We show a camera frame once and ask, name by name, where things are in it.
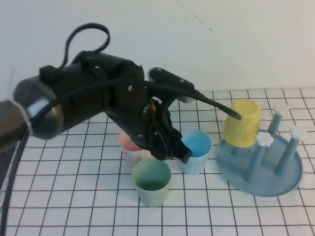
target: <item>circular base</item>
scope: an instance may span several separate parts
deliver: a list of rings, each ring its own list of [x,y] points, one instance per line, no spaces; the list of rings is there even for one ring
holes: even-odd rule
[[[222,140],[217,151],[217,161],[222,174],[234,187],[256,196],[275,197],[293,190],[303,174],[302,160],[297,151],[281,175],[274,173],[287,144],[286,139],[275,135],[273,143],[265,150],[257,172],[248,181],[244,176],[257,144],[239,148]]]

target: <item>white grid surface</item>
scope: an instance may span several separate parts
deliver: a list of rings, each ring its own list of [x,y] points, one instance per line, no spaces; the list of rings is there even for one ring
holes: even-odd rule
[[[315,232],[315,88],[206,92],[230,106],[239,98],[262,108],[261,128],[272,119],[275,102],[287,103],[279,134],[304,126],[300,143],[304,174],[299,186],[277,198],[240,192],[224,179],[215,157],[226,114],[214,107],[175,101],[174,127],[201,129],[213,141],[204,173],[181,173],[177,160],[168,197],[160,207],[144,206],[122,159],[120,128],[99,114],[56,138],[30,138],[12,193],[8,236],[314,236]]]

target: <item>cable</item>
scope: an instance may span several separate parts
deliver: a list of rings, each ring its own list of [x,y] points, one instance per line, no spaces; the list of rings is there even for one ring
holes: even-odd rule
[[[107,48],[109,42],[110,42],[110,34],[109,34],[109,30],[107,27],[101,25],[101,24],[97,24],[97,23],[88,23],[88,24],[84,24],[79,26],[78,28],[76,28],[71,35],[68,37],[66,43],[65,43],[65,49],[64,49],[64,57],[63,57],[63,62],[61,63],[61,66],[59,67],[59,69],[62,69],[65,67],[65,65],[68,62],[68,53],[69,53],[69,46],[71,41],[73,40],[73,38],[75,37],[75,35],[83,30],[87,30],[87,29],[97,29],[100,31],[103,31],[105,34],[107,34],[107,39],[105,41],[105,43],[103,45],[101,45],[99,48],[93,50],[93,51],[88,51],[86,53],[88,54],[97,54],[100,53],[101,51],[103,51],[105,48]]]
[[[93,50],[93,51],[88,51],[88,52],[81,52],[76,59],[78,59],[80,57],[80,55],[82,56],[83,54],[97,54],[101,51],[103,51],[109,44],[110,42],[110,34],[109,34],[109,30],[107,27],[100,25],[100,24],[96,24],[96,23],[88,23],[88,24],[84,24],[82,26],[79,26],[78,28],[76,28],[71,35],[68,37],[67,41],[66,41],[66,45],[65,45],[65,51],[64,51],[64,58],[63,58],[63,62],[61,64],[61,66],[59,67],[59,69],[62,69],[65,67],[65,65],[67,64],[68,61],[68,51],[69,51],[69,46],[70,43],[72,41],[72,39],[74,38],[74,36],[86,29],[98,29],[103,31],[104,33],[107,34],[107,39],[105,41],[105,43],[103,45],[101,45],[99,48]],[[190,92],[190,91],[186,91],[180,88],[175,88],[172,86],[167,86],[167,85],[161,85],[161,84],[154,84],[152,82],[149,81],[134,81],[134,80],[112,80],[112,81],[106,81],[103,83],[99,83],[99,84],[94,84],[85,88],[80,88],[77,89],[75,91],[72,91],[60,98],[56,98],[55,100],[51,101],[49,104],[47,104],[45,107],[43,107],[33,118],[30,119],[31,121],[31,126],[35,127],[36,124],[38,122],[40,122],[40,120],[55,106],[57,106],[58,104],[62,103],[63,101],[69,99],[72,96],[75,95],[79,95],[82,94],[84,92],[87,92],[89,90],[93,90],[93,89],[99,89],[100,87],[109,87],[109,86],[115,86],[115,85],[139,85],[139,86],[144,86],[144,87],[148,87],[148,88],[152,88],[152,89],[159,89],[165,92],[170,92],[170,93],[176,93],[178,95],[184,95],[193,99],[196,99],[198,101],[201,102],[205,102],[207,104],[213,105],[219,109],[221,109],[222,111],[226,112],[228,115],[236,118],[236,119],[241,119],[242,117],[235,112],[234,110],[232,110],[231,108],[222,105],[214,100],[211,100],[207,97],[205,97],[204,95],[200,94],[200,93],[194,93],[194,92]],[[158,133],[160,135],[160,137],[162,138],[163,142],[164,142],[164,146],[165,149],[168,152],[168,147],[167,144],[165,143],[162,135],[160,134],[160,132]],[[9,211],[9,205],[10,205],[10,198],[11,198],[11,194],[12,194],[12,189],[13,189],[13,184],[14,184],[14,179],[17,173],[17,169],[23,154],[23,150],[26,144],[26,141],[28,139],[29,136],[29,131],[26,130],[23,134],[23,137],[21,138],[21,141],[19,142],[18,148],[17,148],[17,152],[15,155],[15,159],[13,160],[12,163],[12,168],[9,174],[9,179],[8,179],[8,185],[6,188],[6,192],[5,192],[5,196],[4,196],[4,200],[3,200],[3,205],[2,205],[2,216],[1,216],[1,227],[0,227],[0,236],[5,236],[6,233],[6,223],[7,223],[7,217],[8,217],[8,211]]]
[[[1,236],[5,236],[6,222],[7,222],[7,218],[8,218],[8,212],[9,212],[10,199],[11,199],[11,195],[12,195],[14,179],[15,179],[18,167],[19,167],[19,163],[20,163],[20,160],[21,160],[28,136],[29,136],[29,131],[26,130],[24,132],[22,139],[19,142],[19,145],[18,145],[18,148],[16,151],[16,155],[15,155],[15,159],[13,160],[12,168],[11,168],[11,171],[9,174],[8,185],[6,187],[3,205],[2,205],[1,227],[0,227],[0,235]]]
[[[43,107],[33,118],[31,118],[31,123],[33,126],[36,125],[36,123],[39,121],[39,119],[41,119],[47,112],[49,112],[50,109],[57,106],[58,104],[60,104],[64,100],[69,99],[72,96],[79,95],[79,94],[82,94],[82,93],[90,91],[90,90],[99,89],[101,87],[109,87],[109,86],[115,86],[115,85],[139,85],[139,86],[144,86],[144,87],[148,87],[148,88],[152,88],[152,89],[158,89],[158,90],[165,91],[165,92],[176,93],[178,95],[184,95],[184,96],[196,99],[198,101],[207,103],[207,104],[212,105],[214,107],[217,107],[220,110],[224,111],[225,113],[227,113],[228,115],[230,115],[236,119],[242,118],[241,115],[238,114],[233,109],[231,109],[231,108],[229,108],[223,104],[220,104],[214,100],[211,100],[211,99],[209,99],[209,98],[207,98],[201,94],[196,94],[196,93],[186,91],[186,90],[181,89],[181,88],[175,88],[175,87],[172,87],[169,85],[155,84],[155,83],[152,83],[149,81],[135,81],[135,80],[119,79],[119,80],[111,80],[111,81],[106,81],[103,83],[90,85],[90,86],[87,86],[84,88],[79,88],[79,89],[72,91],[72,92],[70,92],[70,93],[68,93],[68,94],[66,94],[60,98],[56,98],[55,100],[53,100],[49,104],[47,104],[45,107]]]
[[[31,118],[31,124],[33,127],[36,126],[36,124],[38,122],[40,122],[40,120],[55,106],[57,106],[58,104],[64,102],[65,100],[69,99],[70,97],[73,97],[75,95],[79,95],[82,94],[84,92],[93,90],[93,89],[99,89],[100,87],[109,87],[109,86],[115,86],[115,85],[138,85],[138,86],[144,86],[144,87],[148,87],[148,88],[152,88],[152,89],[158,89],[158,90],[162,90],[165,92],[172,92],[172,93],[176,93],[178,95],[184,95],[202,102],[205,102],[207,104],[213,105],[215,107],[220,108],[221,110],[225,111],[227,114],[232,115],[233,117],[237,118],[237,119],[241,119],[241,116],[235,112],[234,110],[216,102],[213,101],[201,94],[196,94],[190,91],[186,91],[180,88],[175,88],[172,86],[168,86],[168,85],[161,85],[161,84],[154,84],[152,82],[149,81],[134,81],[134,80],[112,80],[112,81],[106,81],[103,83],[98,83],[98,84],[94,84],[85,88],[80,88],[77,89],[75,91],[72,91],[60,98],[56,98],[55,100],[51,101],[49,104],[47,104],[45,107],[43,107],[33,118]],[[12,164],[12,169],[9,175],[9,181],[8,181],[8,186],[7,186],[7,190],[5,193],[5,197],[4,197],[4,201],[3,201],[3,213],[2,213],[2,217],[1,217],[1,229],[0,229],[0,235],[1,236],[5,236],[5,231],[6,231],[6,221],[7,221],[7,215],[8,215],[8,210],[9,210],[9,203],[10,203],[10,197],[12,194],[12,188],[13,188],[13,183],[14,183],[14,179],[15,179],[15,175],[17,172],[17,168],[19,165],[19,162],[21,160],[22,154],[23,154],[23,149],[27,140],[29,132],[26,130],[20,143],[18,146],[18,150],[15,156],[15,159],[13,161]]]

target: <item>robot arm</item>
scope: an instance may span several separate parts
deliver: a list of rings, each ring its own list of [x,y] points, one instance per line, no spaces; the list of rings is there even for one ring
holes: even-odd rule
[[[67,48],[78,28],[73,33]],[[97,83],[128,79],[135,84],[100,87],[74,95],[53,107],[33,127],[33,135],[51,139],[71,127],[105,112],[141,148],[147,149],[160,160],[176,157],[187,162],[192,152],[182,143],[181,133],[172,127],[168,107],[175,99],[184,102],[190,98],[176,93],[136,85],[144,81],[144,71],[134,62],[98,52],[79,53],[72,64],[60,68],[46,66],[39,75],[21,81],[13,93],[14,100],[32,119],[45,105],[77,89]],[[194,85],[161,68],[148,73],[151,83],[168,85],[201,95]],[[240,118],[239,114],[222,104],[213,105]],[[26,125],[21,112],[10,101],[0,103],[0,150],[21,139]]]

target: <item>green cup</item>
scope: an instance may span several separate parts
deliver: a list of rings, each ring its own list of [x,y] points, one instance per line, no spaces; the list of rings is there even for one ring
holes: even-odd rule
[[[132,170],[132,179],[141,201],[149,207],[164,202],[171,181],[168,165],[155,158],[139,161]]]

